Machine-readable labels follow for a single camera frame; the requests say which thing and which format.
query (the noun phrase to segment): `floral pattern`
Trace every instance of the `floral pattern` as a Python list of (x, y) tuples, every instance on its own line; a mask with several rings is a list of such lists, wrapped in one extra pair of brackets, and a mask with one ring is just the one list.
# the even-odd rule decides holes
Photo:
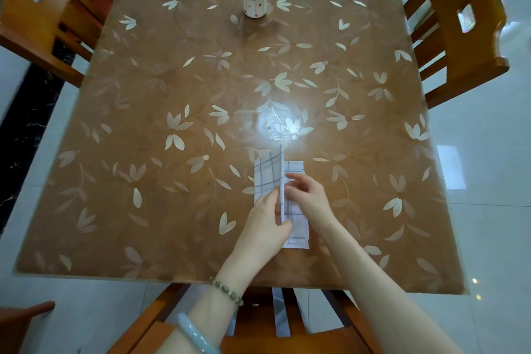
[[(241, 4), (115, 0), (17, 270), (205, 282), (280, 145), (400, 286), (462, 293), (401, 0)], [(255, 283), (345, 287), (313, 231)]]

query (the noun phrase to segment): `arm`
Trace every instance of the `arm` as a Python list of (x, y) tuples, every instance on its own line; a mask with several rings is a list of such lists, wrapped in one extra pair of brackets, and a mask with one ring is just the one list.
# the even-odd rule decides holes
[(356, 304), (387, 354), (461, 353), (444, 331), (368, 256), (337, 221), (323, 186), (305, 174), (287, 174), (286, 197), (298, 203), (324, 239)]
[[(216, 279), (241, 297), (258, 271), (282, 248), (291, 232), (291, 222), (275, 223), (279, 191), (262, 196), (249, 213), (233, 252), (223, 263)], [(210, 344), (218, 347), (237, 309), (227, 294), (210, 286), (189, 313), (192, 324)], [(192, 354), (200, 351), (179, 328), (157, 350), (157, 354)]]

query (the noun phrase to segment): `paper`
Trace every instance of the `paper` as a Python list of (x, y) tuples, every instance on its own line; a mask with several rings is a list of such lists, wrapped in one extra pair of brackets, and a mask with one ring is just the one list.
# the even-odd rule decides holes
[(308, 219), (302, 214), (301, 208), (294, 202), (285, 202), (284, 184), (289, 182), (286, 172), (304, 173), (304, 161), (284, 161), (282, 148), (277, 152), (261, 156), (254, 162), (254, 201), (267, 195), (275, 187), (280, 187), (280, 219), (291, 220), (293, 229), (284, 243), (284, 248), (309, 249)]

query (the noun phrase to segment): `hand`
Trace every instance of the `hand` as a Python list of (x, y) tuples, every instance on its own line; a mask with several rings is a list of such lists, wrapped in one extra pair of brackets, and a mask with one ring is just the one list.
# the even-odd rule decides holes
[(287, 173), (286, 198), (297, 203), (312, 228), (321, 236), (337, 222), (321, 183), (303, 173)]
[(233, 255), (245, 260), (256, 273), (278, 253), (291, 232), (291, 221), (276, 224), (278, 194), (275, 188), (256, 201), (234, 247)]

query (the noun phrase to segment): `light blue bangle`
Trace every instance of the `light blue bangle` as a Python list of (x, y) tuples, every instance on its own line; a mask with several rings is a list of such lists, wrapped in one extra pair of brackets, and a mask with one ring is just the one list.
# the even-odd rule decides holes
[(196, 349), (206, 354), (222, 354), (219, 348), (214, 347), (204, 338), (184, 312), (177, 315), (177, 324), (179, 324), (182, 332), (192, 341), (192, 344), (196, 346)]

